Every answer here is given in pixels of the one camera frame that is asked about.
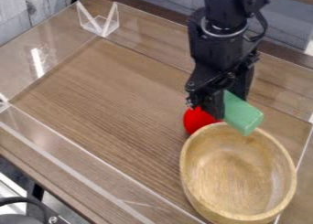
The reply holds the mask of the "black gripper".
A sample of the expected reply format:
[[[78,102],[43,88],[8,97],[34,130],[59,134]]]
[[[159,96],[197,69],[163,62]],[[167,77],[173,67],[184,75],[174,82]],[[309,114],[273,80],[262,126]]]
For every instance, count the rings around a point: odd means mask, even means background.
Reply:
[[[225,91],[244,101],[249,97],[262,36],[248,37],[248,27],[246,17],[237,25],[220,25],[204,7],[193,12],[188,21],[194,69],[185,84],[186,101],[193,109],[201,107],[217,120],[224,119]]]

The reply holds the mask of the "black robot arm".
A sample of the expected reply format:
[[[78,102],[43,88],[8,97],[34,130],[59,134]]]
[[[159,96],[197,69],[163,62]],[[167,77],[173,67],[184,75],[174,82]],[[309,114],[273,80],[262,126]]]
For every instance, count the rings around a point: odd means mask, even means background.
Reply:
[[[248,34],[249,20],[268,27],[261,9],[269,0],[205,0],[189,16],[188,33],[193,74],[186,82],[188,103],[221,120],[225,116],[224,93],[241,100],[249,96],[258,46],[265,33]]]

